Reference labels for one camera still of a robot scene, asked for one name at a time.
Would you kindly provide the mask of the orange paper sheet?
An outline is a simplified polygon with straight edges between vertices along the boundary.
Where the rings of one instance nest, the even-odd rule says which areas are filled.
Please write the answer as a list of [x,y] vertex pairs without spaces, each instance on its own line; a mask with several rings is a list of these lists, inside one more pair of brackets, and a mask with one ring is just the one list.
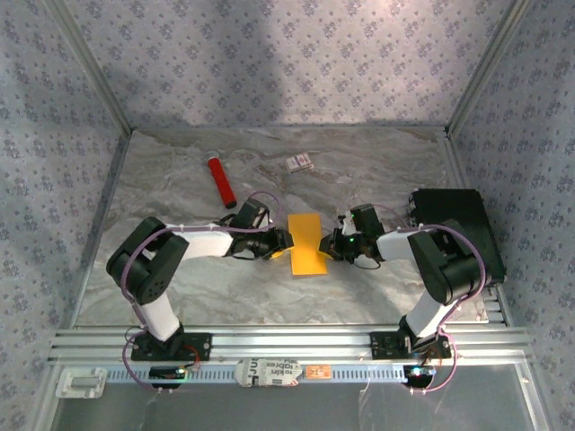
[[287,217],[294,246],[290,250],[292,275],[296,277],[328,274],[326,257],[319,252],[322,239],[321,218],[317,213]]

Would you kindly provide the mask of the red cylinder tube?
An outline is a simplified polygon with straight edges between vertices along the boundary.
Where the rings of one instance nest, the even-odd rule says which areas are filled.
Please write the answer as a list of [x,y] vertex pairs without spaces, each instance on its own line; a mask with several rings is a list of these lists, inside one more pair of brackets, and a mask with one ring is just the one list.
[[226,176],[224,166],[220,161],[219,154],[217,152],[208,152],[206,157],[208,168],[214,182],[216,183],[225,208],[234,208],[237,205],[236,197]]

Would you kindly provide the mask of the small printed card box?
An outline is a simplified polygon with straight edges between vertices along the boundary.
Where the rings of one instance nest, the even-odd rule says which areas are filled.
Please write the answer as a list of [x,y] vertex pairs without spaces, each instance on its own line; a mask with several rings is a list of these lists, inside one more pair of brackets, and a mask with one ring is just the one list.
[[285,159],[285,165],[289,173],[300,172],[314,167],[314,163],[308,153],[289,156]]

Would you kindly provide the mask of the black hard case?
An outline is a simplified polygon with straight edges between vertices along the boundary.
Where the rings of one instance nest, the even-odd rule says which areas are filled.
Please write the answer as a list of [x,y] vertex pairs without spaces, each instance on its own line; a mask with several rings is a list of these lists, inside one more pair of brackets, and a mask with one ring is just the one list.
[[480,252],[491,285],[502,284],[507,271],[480,193],[475,189],[418,189],[409,197],[415,224],[443,224],[455,220],[463,235]]

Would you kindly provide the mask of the black right controller board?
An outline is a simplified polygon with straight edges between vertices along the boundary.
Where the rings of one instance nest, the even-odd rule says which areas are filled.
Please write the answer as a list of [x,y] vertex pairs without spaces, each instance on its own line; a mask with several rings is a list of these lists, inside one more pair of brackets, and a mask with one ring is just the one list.
[[404,385],[413,390],[427,390],[435,378],[436,369],[426,365],[406,365],[403,373],[406,378]]

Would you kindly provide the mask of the black controller board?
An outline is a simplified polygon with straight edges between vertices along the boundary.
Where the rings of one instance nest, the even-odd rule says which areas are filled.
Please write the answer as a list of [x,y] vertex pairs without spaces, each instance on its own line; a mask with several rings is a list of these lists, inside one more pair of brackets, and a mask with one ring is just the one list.
[[413,390],[427,390],[435,378],[436,369],[426,365],[406,365],[403,373],[406,378],[404,385]]
[[149,379],[158,380],[184,380],[186,376],[186,368],[179,366],[152,366],[148,373]]

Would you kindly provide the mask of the black left controller board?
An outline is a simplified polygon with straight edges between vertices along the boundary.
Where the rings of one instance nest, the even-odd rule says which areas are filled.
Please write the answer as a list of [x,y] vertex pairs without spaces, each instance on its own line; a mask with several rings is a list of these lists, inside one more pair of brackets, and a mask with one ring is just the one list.
[[152,366],[148,373],[149,379],[158,380],[184,380],[186,376],[186,368],[179,366]]

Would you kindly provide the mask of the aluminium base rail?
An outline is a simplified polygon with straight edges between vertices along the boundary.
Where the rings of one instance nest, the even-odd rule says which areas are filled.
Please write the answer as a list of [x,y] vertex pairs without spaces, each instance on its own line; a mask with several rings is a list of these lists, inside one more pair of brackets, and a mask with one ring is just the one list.
[[[188,327],[208,333],[210,359],[227,364],[245,357],[295,358],[302,363],[351,363],[371,357],[372,332],[394,331],[374,325],[264,325]],[[51,365],[118,365],[125,345],[123,327],[61,330],[51,341]],[[531,361],[535,351],[525,328],[506,325],[449,324],[462,365],[514,364]]]

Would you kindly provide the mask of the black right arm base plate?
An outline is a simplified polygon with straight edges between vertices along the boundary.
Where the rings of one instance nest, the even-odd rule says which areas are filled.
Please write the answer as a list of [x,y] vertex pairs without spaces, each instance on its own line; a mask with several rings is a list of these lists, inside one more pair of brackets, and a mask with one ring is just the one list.
[[400,331],[373,331],[369,333],[373,359],[449,359],[452,351],[446,336],[438,334],[419,339]]

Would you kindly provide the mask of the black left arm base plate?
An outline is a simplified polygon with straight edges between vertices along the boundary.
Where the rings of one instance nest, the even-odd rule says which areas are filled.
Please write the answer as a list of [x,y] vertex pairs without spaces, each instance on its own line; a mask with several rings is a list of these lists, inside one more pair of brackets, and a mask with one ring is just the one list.
[[182,333],[161,342],[146,333],[136,337],[136,349],[130,358],[136,362],[194,362],[208,361],[212,335],[209,333]]

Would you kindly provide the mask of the aluminium frame post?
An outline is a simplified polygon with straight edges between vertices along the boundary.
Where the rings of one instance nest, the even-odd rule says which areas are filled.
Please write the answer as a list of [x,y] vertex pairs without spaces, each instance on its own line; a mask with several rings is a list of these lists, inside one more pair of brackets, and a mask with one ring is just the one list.
[[449,139],[455,138],[460,133],[533,1],[511,0],[502,14],[490,42],[480,57],[470,81],[464,88],[463,94],[445,126],[445,132]]

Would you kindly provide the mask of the white plastic bracket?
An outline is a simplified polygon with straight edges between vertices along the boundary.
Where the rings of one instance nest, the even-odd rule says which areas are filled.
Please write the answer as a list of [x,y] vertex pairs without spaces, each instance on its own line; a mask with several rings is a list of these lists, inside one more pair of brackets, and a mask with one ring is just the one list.
[[59,376],[55,395],[59,399],[99,399],[107,376],[105,368],[66,367]]

